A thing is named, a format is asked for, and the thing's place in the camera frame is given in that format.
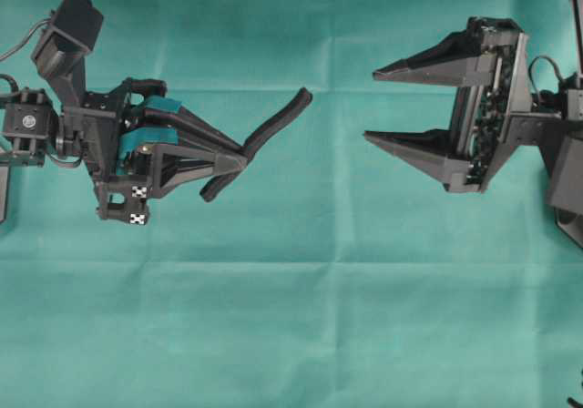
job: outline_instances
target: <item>green cloth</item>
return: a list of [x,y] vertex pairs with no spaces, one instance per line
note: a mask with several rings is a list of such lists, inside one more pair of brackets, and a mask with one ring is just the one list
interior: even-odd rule
[[[61,0],[0,0],[0,50]],[[161,78],[242,142],[312,105],[206,204],[100,221],[84,169],[15,170],[0,227],[0,406],[560,407],[580,395],[583,253],[534,148],[453,195],[362,133],[446,127],[448,87],[373,82],[471,15],[576,65],[567,0],[93,0],[97,91]],[[1,64],[47,87],[24,52]],[[540,87],[555,88],[537,68]]]

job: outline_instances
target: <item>gripper jaw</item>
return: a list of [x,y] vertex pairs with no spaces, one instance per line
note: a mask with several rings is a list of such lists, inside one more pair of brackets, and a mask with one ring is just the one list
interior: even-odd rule
[[364,137],[438,180],[447,191],[486,190],[514,151],[499,146],[509,112],[531,108],[526,88],[510,88],[516,71],[526,70],[526,39],[510,19],[472,17],[465,31],[374,71],[376,80],[457,87],[457,94],[449,129],[367,131]]

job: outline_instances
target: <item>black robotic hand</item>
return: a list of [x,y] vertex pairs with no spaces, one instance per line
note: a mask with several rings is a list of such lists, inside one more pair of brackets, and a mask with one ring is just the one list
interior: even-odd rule
[[[0,56],[0,62],[11,56],[44,26],[32,60],[62,108],[58,115],[44,90],[20,89],[12,77],[0,75],[10,86],[9,93],[0,95],[2,136],[12,146],[10,151],[0,147],[0,221],[6,213],[10,167],[42,167],[45,157],[59,167],[86,165],[101,219],[146,224],[148,199],[160,199],[196,179],[212,178],[200,193],[212,201],[312,101],[302,88],[240,145],[166,98],[161,80],[127,78],[106,94],[87,91],[85,56],[93,50],[102,22],[90,0],[64,0],[23,42]],[[132,105],[136,94],[143,100]]]

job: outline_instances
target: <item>robotic arm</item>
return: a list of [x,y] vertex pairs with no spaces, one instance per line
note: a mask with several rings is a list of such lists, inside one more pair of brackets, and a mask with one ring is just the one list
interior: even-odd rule
[[[11,88],[0,95],[0,108],[5,110],[2,136],[12,146],[11,151],[0,149],[0,221],[6,213],[10,168],[42,167],[45,157],[65,168],[86,165],[101,219],[146,224],[149,199],[161,199],[196,179],[212,178],[200,193],[212,201],[312,101],[312,94],[301,89],[240,145],[166,98],[164,81],[127,78],[106,94],[86,91],[85,56],[93,50],[102,22],[90,0],[64,0],[23,43],[0,56],[0,61],[11,56],[46,26],[32,60],[62,105],[58,115],[43,89],[20,89],[10,76],[0,77]],[[133,94],[142,96],[140,104],[131,104]]]
[[[464,31],[373,73],[375,80],[457,87],[449,129],[364,136],[457,193],[486,191],[518,147],[538,147],[550,177],[547,204],[583,247],[583,0],[570,2],[579,54],[572,77],[563,78],[547,56],[527,67],[528,36],[511,19],[472,17]],[[538,91],[532,81],[540,59],[554,67],[556,93]]]

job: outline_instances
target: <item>black cable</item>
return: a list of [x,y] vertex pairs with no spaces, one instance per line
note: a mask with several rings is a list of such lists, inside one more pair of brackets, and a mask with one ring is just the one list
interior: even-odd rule
[[26,33],[26,35],[22,39],[22,41],[20,41],[18,44],[16,44],[12,48],[10,48],[8,51],[6,51],[2,55],[0,55],[0,62],[5,61],[8,57],[13,55],[17,51],[19,51],[23,46],[25,46],[26,43],[28,41],[30,41],[30,38],[33,37],[33,34],[35,33],[35,31],[38,30],[40,27],[48,24],[49,21],[50,21],[50,18],[45,18],[45,19],[38,21],[36,24],[34,24],[32,27],[30,27],[30,30],[28,30],[28,32]]
[[60,168],[69,168],[69,169],[77,168],[79,165],[81,165],[81,162],[83,161],[83,155],[79,156],[79,158],[73,162],[66,162],[64,160],[57,159],[53,155],[51,155],[48,151],[47,151],[46,155],[48,156],[49,159],[51,159],[53,161],[53,163],[55,165],[57,165]]
[[535,57],[533,59],[533,61],[530,63],[530,66],[528,67],[528,78],[530,80],[530,84],[532,85],[533,89],[535,90],[535,94],[537,94],[537,104],[539,106],[540,106],[540,103],[542,101],[542,98],[540,96],[540,91],[537,88],[537,84],[535,83],[535,79],[533,78],[532,70],[535,66],[535,63],[540,59],[546,60],[553,67],[553,70],[555,71],[555,76],[557,77],[558,83],[560,85],[565,83],[565,78],[561,75],[561,70],[558,67],[557,62],[555,62],[555,60],[552,57],[549,57],[549,56],[537,56],[537,57]]
[[0,78],[5,80],[6,82],[8,82],[8,85],[10,86],[11,93],[18,92],[18,84],[16,83],[16,80],[14,77],[9,76],[8,74],[0,74]]

